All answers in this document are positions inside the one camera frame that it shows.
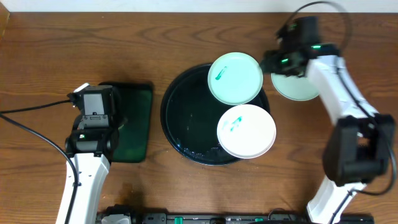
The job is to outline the mint plate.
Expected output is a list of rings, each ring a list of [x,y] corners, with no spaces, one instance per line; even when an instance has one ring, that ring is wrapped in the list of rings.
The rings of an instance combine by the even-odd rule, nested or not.
[[[259,63],[250,55],[231,52],[217,58],[208,72],[211,94],[226,105],[241,105],[253,100],[263,84]]]
[[[274,88],[284,97],[294,101],[308,101],[318,96],[318,90],[307,77],[271,74]]]

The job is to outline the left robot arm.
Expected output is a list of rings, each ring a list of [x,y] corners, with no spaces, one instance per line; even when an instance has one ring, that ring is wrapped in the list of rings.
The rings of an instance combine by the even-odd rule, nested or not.
[[[119,144],[114,124],[89,128],[79,115],[65,140],[67,176],[56,223],[94,223],[106,176]]]

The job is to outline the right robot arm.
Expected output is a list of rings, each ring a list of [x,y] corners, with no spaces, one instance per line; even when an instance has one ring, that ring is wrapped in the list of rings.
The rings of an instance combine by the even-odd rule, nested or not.
[[[394,118],[380,114],[366,101],[335,45],[268,50],[260,67],[263,73],[307,78],[334,126],[322,157],[325,177],[306,208],[312,223],[338,223],[353,197],[366,195],[366,186],[388,167],[392,169],[389,185],[370,195],[384,195],[393,188],[397,179]]]

